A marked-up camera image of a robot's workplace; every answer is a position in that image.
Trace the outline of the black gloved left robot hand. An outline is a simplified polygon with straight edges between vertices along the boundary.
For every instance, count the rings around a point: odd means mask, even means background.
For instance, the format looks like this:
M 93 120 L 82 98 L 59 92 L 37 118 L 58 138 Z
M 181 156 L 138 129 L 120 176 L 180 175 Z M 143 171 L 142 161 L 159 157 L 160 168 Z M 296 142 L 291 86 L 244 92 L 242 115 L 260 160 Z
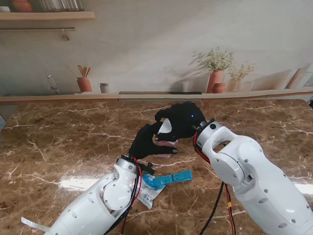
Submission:
M 143 159 L 149 155 L 159 155 L 159 154 L 177 154 L 178 150 L 172 146 L 159 146 L 154 144 L 153 137 L 156 135 L 162 126 L 162 122 L 155 122 L 154 124 L 146 124 L 142 127 L 130 149 L 129 157 L 136 158 L 137 160 Z

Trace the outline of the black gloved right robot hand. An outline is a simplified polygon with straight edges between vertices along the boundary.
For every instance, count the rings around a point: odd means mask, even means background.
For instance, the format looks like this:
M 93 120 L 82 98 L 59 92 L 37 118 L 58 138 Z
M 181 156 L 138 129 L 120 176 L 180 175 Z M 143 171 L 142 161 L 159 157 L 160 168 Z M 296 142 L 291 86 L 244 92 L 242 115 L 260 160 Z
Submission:
M 155 120 L 167 118 L 172 130 L 169 133 L 159 133 L 156 141 L 176 141 L 194 136 L 196 128 L 201 122 L 206 121 L 200 108 L 193 102 L 177 103 L 171 107 L 160 110 L 155 114 Z

